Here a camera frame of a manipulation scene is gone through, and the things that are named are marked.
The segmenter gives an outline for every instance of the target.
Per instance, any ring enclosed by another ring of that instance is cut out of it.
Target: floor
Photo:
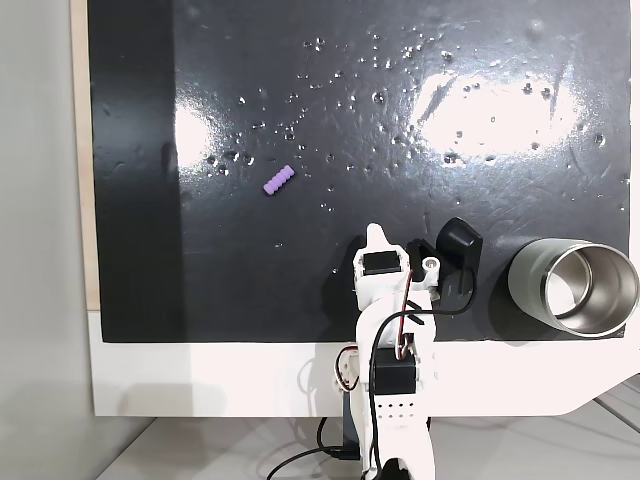
[[[602,399],[640,424],[640,395],[634,389],[640,391],[638,377]],[[317,423],[312,418],[158,419],[99,480],[264,479],[282,460],[315,446]],[[339,441],[337,419],[327,423],[325,433],[326,443]],[[561,417],[439,418],[432,436],[439,480],[640,475],[640,435],[595,402]],[[357,479],[359,463],[318,454],[276,478]]]

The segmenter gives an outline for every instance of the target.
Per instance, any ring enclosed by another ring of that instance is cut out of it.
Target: black wire
[[[330,457],[337,459],[341,459],[341,453],[358,453],[358,451],[360,450],[359,448],[349,448],[344,446],[336,448],[325,447],[324,443],[322,443],[322,431],[324,430],[325,423],[327,423],[327,417],[322,417],[320,423],[318,424],[318,431],[316,432],[316,442],[318,443],[318,448],[326,448],[327,451],[325,453]]]
[[[380,325],[380,328],[378,328],[378,331],[376,332],[376,336],[373,339],[373,346],[371,348],[371,358],[369,359],[369,409],[371,410],[371,423],[373,424],[373,438],[372,438],[373,456],[374,456],[374,459],[376,462],[376,468],[377,468],[377,472],[376,472],[376,476],[374,477],[374,480],[379,480],[380,475],[382,474],[382,465],[380,462],[380,448],[378,446],[378,417],[376,415],[376,401],[375,401],[375,393],[374,393],[375,392],[374,362],[376,357],[376,351],[378,350],[378,343],[380,342],[380,338],[382,337],[382,332],[384,332],[384,329],[393,320],[403,315],[407,315],[408,313],[411,313],[412,315],[452,315],[453,316],[453,315],[463,314],[464,312],[469,310],[476,299],[476,293],[478,291],[476,272],[474,272],[473,270],[469,270],[469,271],[471,272],[473,290],[471,291],[471,297],[469,297],[469,301],[464,307],[459,308],[457,310],[440,310],[440,309],[434,308],[432,310],[407,310],[404,312],[403,311],[395,312],[389,315],[382,322],[382,324]]]
[[[277,467],[275,467],[273,470],[269,472],[269,475],[267,475],[266,480],[271,480],[273,476],[278,472],[278,470],[281,470],[282,468],[286,467],[292,462],[295,462],[299,458],[306,457],[307,455],[313,455],[314,453],[327,452],[328,450],[337,449],[337,448],[341,448],[341,447],[312,448],[311,450],[307,450],[306,452],[302,452],[297,455],[294,455],[291,458],[287,458],[284,462],[282,462],[281,464],[279,464]]]

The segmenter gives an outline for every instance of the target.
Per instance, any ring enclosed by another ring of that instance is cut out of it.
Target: stainless steel cup
[[[640,281],[615,248],[545,238],[515,256],[509,291],[521,310],[558,330],[602,337],[627,322],[638,305]]]

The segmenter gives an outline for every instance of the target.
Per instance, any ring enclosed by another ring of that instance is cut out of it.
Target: purple object
[[[289,180],[295,172],[289,165],[285,165],[282,170],[276,173],[267,184],[262,187],[268,195],[273,195],[276,191]]]

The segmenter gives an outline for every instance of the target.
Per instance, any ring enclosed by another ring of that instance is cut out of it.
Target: white base
[[[638,316],[625,338],[435,343],[434,417],[560,415],[640,372]],[[98,416],[342,415],[333,362],[344,344],[102,341],[89,313]]]

